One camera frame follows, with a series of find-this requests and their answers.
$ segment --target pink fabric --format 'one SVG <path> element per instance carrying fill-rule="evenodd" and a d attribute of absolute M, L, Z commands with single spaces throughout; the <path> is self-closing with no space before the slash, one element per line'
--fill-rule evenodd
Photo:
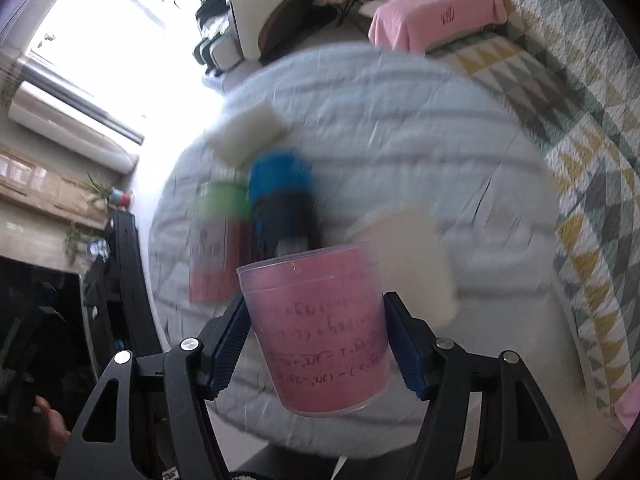
<path fill-rule="evenodd" d="M 640 413 L 640 377 L 636 377 L 625 394 L 613 405 L 613 409 L 622 425 L 627 431 L 630 430 Z"/>
<path fill-rule="evenodd" d="M 506 21 L 502 0 L 395 0 L 376 11 L 369 40 L 423 56 L 428 46 L 452 34 Z"/>

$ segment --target silver bolt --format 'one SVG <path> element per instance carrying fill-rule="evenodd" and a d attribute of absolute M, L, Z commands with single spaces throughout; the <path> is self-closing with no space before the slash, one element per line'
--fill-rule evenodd
<path fill-rule="evenodd" d="M 436 346 L 443 350 L 451 350 L 456 344 L 446 337 L 439 337 L 436 339 Z"/>
<path fill-rule="evenodd" d="M 507 350 L 502 358 L 508 362 L 510 365 L 516 364 L 520 360 L 520 356 L 516 354 L 516 352 L 512 352 L 511 350 Z"/>
<path fill-rule="evenodd" d="M 116 361 L 119 365 L 123 365 L 129 359 L 131 359 L 131 352 L 129 352 L 128 350 L 121 350 L 113 356 L 113 360 Z"/>
<path fill-rule="evenodd" d="M 195 350 L 199 344 L 200 342 L 196 338 L 190 337 L 180 343 L 180 348 L 183 350 Z"/>

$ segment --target pink cup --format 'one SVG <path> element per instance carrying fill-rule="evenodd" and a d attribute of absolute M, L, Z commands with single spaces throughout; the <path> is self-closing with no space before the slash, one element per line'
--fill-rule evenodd
<path fill-rule="evenodd" d="M 369 404 L 389 379 L 376 265 L 363 246 L 239 267 L 252 325 L 283 406 L 307 416 Z"/>

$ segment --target floor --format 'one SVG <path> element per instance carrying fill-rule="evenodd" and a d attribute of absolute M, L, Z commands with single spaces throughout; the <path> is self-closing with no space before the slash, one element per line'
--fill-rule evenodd
<path fill-rule="evenodd" d="M 362 24 L 355 20 L 347 20 L 338 28 L 330 24 L 306 38 L 294 50 L 344 41 L 366 41 Z M 261 66 L 255 62 L 242 64 L 230 75 L 224 91 L 231 91 L 260 68 Z M 123 189 L 131 189 L 134 192 L 131 212 L 136 216 L 148 290 L 149 229 L 164 183 L 182 151 L 201 134 L 206 124 L 216 120 L 224 101 L 224 97 L 218 92 L 212 89 L 205 90 L 206 92 L 198 94 L 197 103 L 182 104 L 180 114 L 175 114 L 174 109 L 158 118 L 157 129 L 145 139 L 137 168 L 120 183 Z M 265 441 L 225 424 L 215 415 L 212 417 L 212 423 L 223 456 L 231 469 L 237 468 L 266 444 Z"/>

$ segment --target round table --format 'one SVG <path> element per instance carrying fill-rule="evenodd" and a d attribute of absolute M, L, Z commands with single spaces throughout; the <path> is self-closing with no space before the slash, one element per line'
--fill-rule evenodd
<path fill-rule="evenodd" d="M 495 356 L 513 349 L 538 380 L 548 359 L 539 359 L 536 348 L 558 323 L 549 306 L 558 204 L 540 154 L 509 112 L 445 65 L 363 43 L 286 57 L 237 88 L 224 111 L 262 100 L 289 127 L 281 145 L 295 147 L 312 165 L 328 243 L 340 243 L 368 212 L 426 206 L 446 242 L 461 307 L 437 335 L 470 352 Z M 197 335 L 223 311 L 190 303 L 187 246 L 198 185 L 228 171 L 200 138 L 181 155 L 162 192 L 149 259 L 171 345 Z M 553 353 L 553 338 L 544 339 Z M 426 404 L 394 368 L 384 395 L 357 412 L 294 415 L 278 401 L 250 334 L 230 386 L 210 409 L 274 444 L 366 458 L 414 442 Z M 478 423 L 478 411 L 475 399 L 470 425 Z M 465 445 L 464 453 L 470 458 L 472 447 Z"/>

